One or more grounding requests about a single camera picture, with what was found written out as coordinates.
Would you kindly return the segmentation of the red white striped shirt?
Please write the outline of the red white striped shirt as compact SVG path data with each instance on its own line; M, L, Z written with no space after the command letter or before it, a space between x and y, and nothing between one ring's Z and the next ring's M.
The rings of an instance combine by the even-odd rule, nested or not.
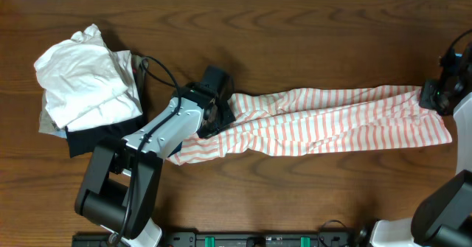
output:
M418 86L233 94L230 128L201 139L192 135L169 157L191 164L254 150L269 156L386 150L448 144L442 117L419 105Z

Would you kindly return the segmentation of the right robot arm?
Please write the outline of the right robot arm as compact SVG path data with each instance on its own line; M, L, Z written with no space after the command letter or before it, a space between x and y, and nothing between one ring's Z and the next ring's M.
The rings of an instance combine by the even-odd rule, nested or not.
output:
M456 175L425 199L412 218L364 227L355 246L471 247L471 45L461 54L449 46L440 66L440 78L423 85L420 106L454 118Z

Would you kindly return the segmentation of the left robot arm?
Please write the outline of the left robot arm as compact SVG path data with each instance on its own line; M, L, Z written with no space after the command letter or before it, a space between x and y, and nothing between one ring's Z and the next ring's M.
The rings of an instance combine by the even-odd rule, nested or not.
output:
M193 134L208 139L235 121L230 75L208 66L201 81L176 87L169 105L138 131L104 138L94 148L74 210L108 231L109 246L157 246L153 222L164 161Z

